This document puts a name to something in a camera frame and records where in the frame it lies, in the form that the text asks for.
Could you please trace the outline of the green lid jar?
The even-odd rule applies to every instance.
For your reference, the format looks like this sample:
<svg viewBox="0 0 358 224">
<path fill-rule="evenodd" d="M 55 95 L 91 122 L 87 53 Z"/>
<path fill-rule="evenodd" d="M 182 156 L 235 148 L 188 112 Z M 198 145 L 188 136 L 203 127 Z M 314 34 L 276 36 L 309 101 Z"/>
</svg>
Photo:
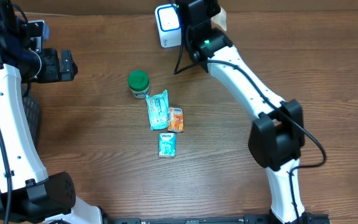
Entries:
<svg viewBox="0 0 358 224">
<path fill-rule="evenodd" d="M 144 99 L 150 93 L 149 77 L 142 70 L 130 73 L 127 82 L 132 94 L 138 99 Z"/>
</svg>

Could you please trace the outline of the teal wet wipes pack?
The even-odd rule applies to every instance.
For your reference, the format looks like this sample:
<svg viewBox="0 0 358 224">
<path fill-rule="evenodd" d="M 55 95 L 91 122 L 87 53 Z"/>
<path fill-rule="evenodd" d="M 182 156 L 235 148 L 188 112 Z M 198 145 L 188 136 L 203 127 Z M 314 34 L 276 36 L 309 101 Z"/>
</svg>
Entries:
<svg viewBox="0 0 358 224">
<path fill-rule="evenodd" d="M 147 95 L 145 100 L 147 103 L 150 129 L 154 131 L 167 128 L 169 118 L 168 91 L 164 90 L 162 93 L 153 96 Z"/>
</svg>

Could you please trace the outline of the orange Kleenex tissue pack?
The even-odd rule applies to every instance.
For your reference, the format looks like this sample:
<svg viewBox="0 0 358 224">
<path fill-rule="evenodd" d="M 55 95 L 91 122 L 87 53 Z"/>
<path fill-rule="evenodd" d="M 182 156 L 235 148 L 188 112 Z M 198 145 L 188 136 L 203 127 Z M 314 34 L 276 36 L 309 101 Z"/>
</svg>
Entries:
<svg viewBox="0 0 358 224">
<path fill-rule="evenodd" d="M 168 131 L 182 133 L 184 131 L 184 116 L 181 108 L 170 107 Z"/>
</svg>

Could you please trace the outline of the teal Kleenex tissue pack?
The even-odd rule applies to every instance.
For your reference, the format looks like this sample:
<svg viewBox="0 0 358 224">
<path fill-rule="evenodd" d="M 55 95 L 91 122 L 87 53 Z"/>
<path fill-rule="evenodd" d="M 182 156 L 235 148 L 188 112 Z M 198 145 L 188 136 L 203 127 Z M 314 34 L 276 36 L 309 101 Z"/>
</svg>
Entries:
<svg viewBox="0 0 358 224">
<path fill-rule="evenodd" d="M 158 156 L 161 158 L 174 158 L 176 156 L 175 133 L 160 133 L 158 139 Z"/>
</svg>

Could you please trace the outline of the brown snack pouch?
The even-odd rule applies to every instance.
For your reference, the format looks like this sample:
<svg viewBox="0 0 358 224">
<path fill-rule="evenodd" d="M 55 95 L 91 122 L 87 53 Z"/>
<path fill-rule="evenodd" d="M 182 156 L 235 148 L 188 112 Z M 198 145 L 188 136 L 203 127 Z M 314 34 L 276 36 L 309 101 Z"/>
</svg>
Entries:
<svg viewBox="0 0 358 224">
<path fill-rule="evenodd" d="M 227 14 L 222 7 L 220 12 L 211 18 L 211 21 L 219 26 L 223 31 L 227 31 Z"/>
</svg>

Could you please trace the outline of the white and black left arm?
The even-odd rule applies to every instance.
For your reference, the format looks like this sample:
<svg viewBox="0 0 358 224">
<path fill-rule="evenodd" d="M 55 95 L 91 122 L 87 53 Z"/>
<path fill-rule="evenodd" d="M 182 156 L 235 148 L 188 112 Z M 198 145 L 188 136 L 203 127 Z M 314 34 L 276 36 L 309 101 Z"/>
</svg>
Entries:
<svg viewBox="0 0 358 224">
<path fill-rule="evenodd" d="M 4 223 L 110 223 L 77 196 L 70 175 L 49 175 L 30 128 L 37 105 L 23 85 L 67 82 L 78 68 L 69 50 L 44 48 L 49 30 L 13 2 L 0 1 L 0 220 Z"/>
</svg>

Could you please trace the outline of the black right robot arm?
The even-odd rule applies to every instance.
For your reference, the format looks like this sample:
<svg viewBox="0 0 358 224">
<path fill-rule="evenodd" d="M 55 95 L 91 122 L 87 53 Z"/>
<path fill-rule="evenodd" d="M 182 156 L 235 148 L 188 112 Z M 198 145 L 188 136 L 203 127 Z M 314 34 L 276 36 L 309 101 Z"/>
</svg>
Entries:
<svg viewBox="0 0 358 224">
<path fill-rule="evenodd" d="M 248 147 L 266 170 L 274 223 L 305 223 L 297 166 L 305 144 L 303 112 L 296 100 L 271 91 L 243 61 L 232 40 L 211 19 L 220 13 L 217 1 L 177 1 L 182 42 L 191 60 L 218 79 L 252 121 Z"/>
</svg>

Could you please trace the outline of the white barcode scanner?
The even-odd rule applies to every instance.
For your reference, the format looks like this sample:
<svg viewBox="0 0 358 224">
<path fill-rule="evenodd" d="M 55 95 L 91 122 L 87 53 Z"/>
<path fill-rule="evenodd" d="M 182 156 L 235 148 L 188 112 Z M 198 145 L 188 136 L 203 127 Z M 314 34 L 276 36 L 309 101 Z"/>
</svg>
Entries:
<svg viewBox="0 0 358 224">
<path fill-rule="evenodd" d="M 165 4 L 155 9 L 158 35 L 163 48 L 181 45 L 180 20 L 174 6 L 175 4 Z"/>
</svg>

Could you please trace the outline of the grey plastic mesh basket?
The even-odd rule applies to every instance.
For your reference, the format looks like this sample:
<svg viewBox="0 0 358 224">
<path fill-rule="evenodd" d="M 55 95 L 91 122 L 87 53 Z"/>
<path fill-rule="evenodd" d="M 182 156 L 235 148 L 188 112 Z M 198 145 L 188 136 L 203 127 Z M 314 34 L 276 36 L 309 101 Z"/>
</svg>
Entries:
<svg viewBox="0 0 358 224">
<path fill-rule="evenodd" d="M 28 95 L 23 98 L 23 106 L 32 140 L 35 147 L 37 147 L 42 119 L 40 105 L 37 100 L 30 93 L 28 93 Z"/>
</svg>

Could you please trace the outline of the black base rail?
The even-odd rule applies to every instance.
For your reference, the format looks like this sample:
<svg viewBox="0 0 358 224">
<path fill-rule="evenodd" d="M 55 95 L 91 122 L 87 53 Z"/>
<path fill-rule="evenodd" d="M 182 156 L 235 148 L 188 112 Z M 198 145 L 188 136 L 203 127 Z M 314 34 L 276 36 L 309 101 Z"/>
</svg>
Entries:
<svg viewBox="0 0 358 224">
<path fill-rule="evenodd" d="M 300 217 L 300 223 L 305 224 L 330 224 L 328 215 L 304 213 Z M 219 218 L 169 218 L 169 219 L 140 219 L 117 218 L 111 221 L 113 224 L 273 224 L 280 223 L 273 215 L 244 215 L 243 217 L 219 217 Z"/>
</svg>

